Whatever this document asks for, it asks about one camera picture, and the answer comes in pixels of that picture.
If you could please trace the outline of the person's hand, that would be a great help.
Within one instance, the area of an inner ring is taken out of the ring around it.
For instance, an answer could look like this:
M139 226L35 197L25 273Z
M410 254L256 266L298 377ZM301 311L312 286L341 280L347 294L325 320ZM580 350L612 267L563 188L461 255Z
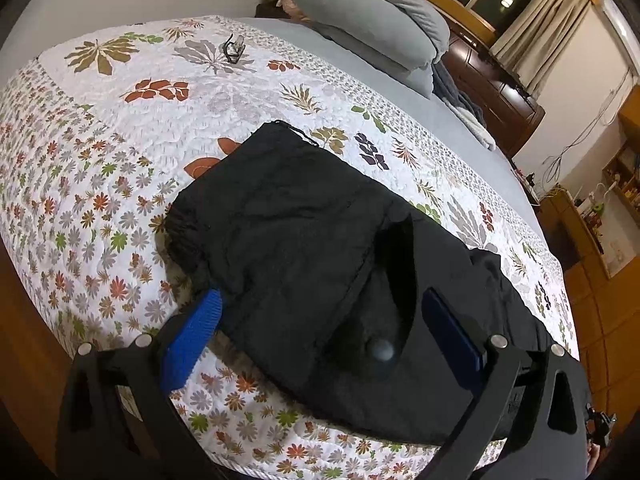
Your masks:
M596 468L597 462L600 457L601 448L593 441L589 440L587 443L587 466L586 476L589 477L592 474L593 469Z

